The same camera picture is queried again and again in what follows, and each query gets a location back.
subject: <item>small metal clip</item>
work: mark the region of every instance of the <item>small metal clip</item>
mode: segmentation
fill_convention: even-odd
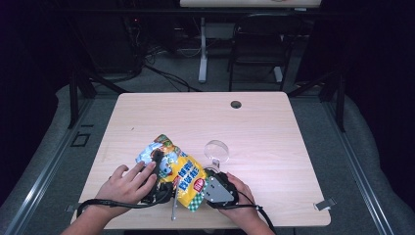
[[[314,208],[319,211],[330,210],[335,204],[336,201],[333,198],[329,198],[321,203],[314,204]]]
[[[65,209],[65,212],[70,212],[70,213],[74,213],[77,208],[79,207],[79,204],[74,205],[68,205],[67,208]]]

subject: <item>metal bar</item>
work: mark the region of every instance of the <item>metal bar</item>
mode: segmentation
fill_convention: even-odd
[[[101,77],[100,75],[98,75],[94,71],[84,69],[84,70],[82,70],[82,72],[85,73],[85,75],[88,75],[89,77],[93,78],[94,80],[96,80],[96,81],[100,82],[101,84],[107,86],[108,88],[112,89],[114,92],[116,92],[118,94],[129,93],[127,90],[125,90],[125,89],[113,84],[112,82],[106,80],[105,78]]]
[[[324,102],[323,107],[329,116],[333,117],[335,115],[335,111],[333,110],[333,107],[330,106],[330,104]],[[385,235],[392,235],[392,228],[381,208],[381,205],[379,204],[375,192],[373,192],[372,187],[370,186],[370,183],[366,178],[366,174],[364,173],[363,168],[361,167],[360,162],[353,151],[353,148],[348,142],[346,133],[342,132],[339,129],[334,118],[329,118],[329,120],[332,126],[335,128],[337,135],[339,136],[339,139],[341,140],[345,148],[346,161],[348,163],[348,166],[350,167],[351,173],[353,174],[356,184],[360,190],[360,193],[363,196],[363,200],[365,201],[366,206],[375,222],[375,225],[378,228],[379,233]]]
[[[68,129],[72,129],[79,118],[79,104],[77,98],[77,74],[74,72],[69,81],[69,96],[70,96],[70,123]]]
[[[345,89],[346,80],[345,77],[340,74],[338,78],[338,94],[336,105],[336,123],[342,132],[345,132],[344,115],[345,115]]]
[[[171,221],[174,221],[177,217],[176,217],[176,209],[177,209],[177,195],[179,192],[179,185],[181,182],[181,178],[177,181],[176,184],[176,191],[174,192],[174,201],[173,201],[173,208],[171,209]]]
[[[62,162],[63,153],[66,147],[68,146],[70,139],[72,139],[76,135],[77,129],[80,127],[81,121],[91,108],[92,103],[93,100],[85,100],[85,103],[80,108],[79,121],[75,124],[73,129],[67,130],[67,133],[65,134],[57,148],[57,152],[54,154],[54,157],[43,168],[36,182],[33,184],[33,187],[30,189],[30,192],[24,199],[21,208],[16,213],[12,222],[9,224],[9,227],[7,228],[5,234],[23,234],[31,216],[33,215],[34,211],[39,205],[40,200],[45,194],[49,184],[51,183],[54,175],[56,174]]]
[[[299,96],[300,94],[302,94],[303,92],[305,92],[306,90],[310,89],[311,87],[317,85],[318,83],[320,83],[321,81],[324,81],[326,79],[330,79],[332,78],[332,76],[335,74],[334,71],[331,72],[327,72],[324,75],[318,77],[317,79],[314,79],[312,81],[309,81],[307,84],[297,88],[294,91],[291,91],[290,93],[288,93],[288,97],[290,98],[294,98],[296,96]]]

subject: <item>snack bag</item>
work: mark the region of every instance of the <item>snack bag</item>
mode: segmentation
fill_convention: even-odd
[[[163,134],[138,155],[136,162],[143,161],[145,165],[149,164],[156,149],[163,152],[160,164],[160,182],[173,182],[178,190],[177,201],[191,212],[195,212],[204,199],[202,192],[206,187],[208,177],[203,167],[192,156],[174,146]]]

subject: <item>desk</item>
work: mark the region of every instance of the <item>desk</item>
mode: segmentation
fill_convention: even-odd
[[[321,0],[180,0],[180,7],[184,8],[319,8]],[[205,18],[201,19],[201,65],[199,68],[199,82],[207,81],[208,56],[206,44]],[[281,79],[281,69],[275,71],[275,76]]]
[[[231,107],[232,101],[242,104]],[[250,185],[257,204],[275,226],[325,226],[327,211],[314,203],[323,196],[305,149],[288,97],[282,92],[129,93],[119,96],[79,202],[93,198],[119,165],[135,166],[137,155],[165,134],[202,165],[205,144],[227,144],[230,159],[221,165]],[[170,220],[173,200],[131,210],[107,229],[235,228],[203,203],[196,212],[179,205]]]
[[[321,0],[180,0],[181,7],[194,8],[318,8]]]

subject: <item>clear plastic cup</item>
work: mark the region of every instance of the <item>clear plastic cup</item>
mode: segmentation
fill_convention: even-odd
[[[229,160],[229,149],[225,143],[220,140],[210,140],[205,145],[205,156],[211,160],[211,168],[220,171],[220,164]]]

